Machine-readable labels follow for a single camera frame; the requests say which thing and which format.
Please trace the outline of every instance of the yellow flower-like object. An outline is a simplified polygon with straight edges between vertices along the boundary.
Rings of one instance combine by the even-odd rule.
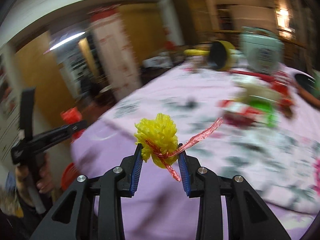
[[[154,154],[154,149],[150,146],[150,143],[159,149],[162,155],[172,153],[178,148],[178,138],[176,136],[177,128],[170,116],[166,114],[157,114],[154,120],[143,118],[139,123],[135,124],[138,132],[134,136],[138,139],[136,144],[141,143],[143,149],[141,151],[142,159],[147,160],[152,157],[155,165],[165,169],[166,167],[161,162],[159,157]],[[172,165],[178,156],[164,158],[164,161]]]

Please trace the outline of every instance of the orange object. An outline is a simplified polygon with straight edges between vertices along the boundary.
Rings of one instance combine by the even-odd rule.
[[[71,108],[65,112],[62,112],[60,116],[63,119],[63,121],[65,121],[67,124],[73,124],[75,122],[79,122],[82,120],[82,115],[76,107]],[[72,135],[72,142],[77,140],[83,134],[83,132],[84,130],[74,133]]]
[[[80,173],[77,171],[75,164],[70,163],[61,177],[62,190],[65,191],[78,176],[80,176]]]

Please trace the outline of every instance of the bright light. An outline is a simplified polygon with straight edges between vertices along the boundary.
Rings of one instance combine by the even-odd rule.
[[[58,44],[54,45],[52,48],[50,48],[50,50],[56,49],[57,47],[61,46],[62,44],[65,44],[65,43],[67,43],[68,41],[71,41],[71,40],[73,40],[73,39],[75,39],[75,38],[77,38],[77,37],[79,37],[79,36],[81,36],[81,35],[83,35],[83,34],[85,34],[85,32],[83,32],[83,33],[78,33],[78,34],[73,35],[73,36],[71,36],[71,37],[69,37],[69,38],[66,38],[65,40],[63,40],[63,41],[59,42]]]
[[[281,9],[280,12],[279,12],[279,14],[281,14],[282,16],[288,16],[288,15],[289,15],[289,12],[288,12],[288,10],[286,10],[286,9]]]

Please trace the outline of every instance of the green plastic object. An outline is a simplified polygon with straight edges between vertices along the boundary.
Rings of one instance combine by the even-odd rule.
[[[254,107],[260,111],[263,111],[267,114],[267,126],[268,127],[275,127],[276,126],[276,115],[274,114],[274,109],[271,103],[264,102],[264,101],[258,101],[258,100],[252,100],[249,103],[249,106]]]

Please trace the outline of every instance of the tube light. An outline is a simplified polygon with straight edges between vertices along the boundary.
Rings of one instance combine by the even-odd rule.
[[[85,32],[83,32],[83,33],[78,33],[78,34],[73,35],[73,36],[71,36],[71,37],[69,37],[69,38],[66,38],[65,40],[63,40],[63,41],[59,42],[58,44],[54,45],[53,47],[51,47],[50,50],[56,49],[57,47],[61,46],[62,44],[65,44],[65,43],[67,43],[68,41],[71,41],[71,40],[73,40],[73,39],[75,39],[75,38],[77,38],[77,37],[79,37],[79,36],[81,36],[81,35],[83,35],[83,34],[85,34]]]

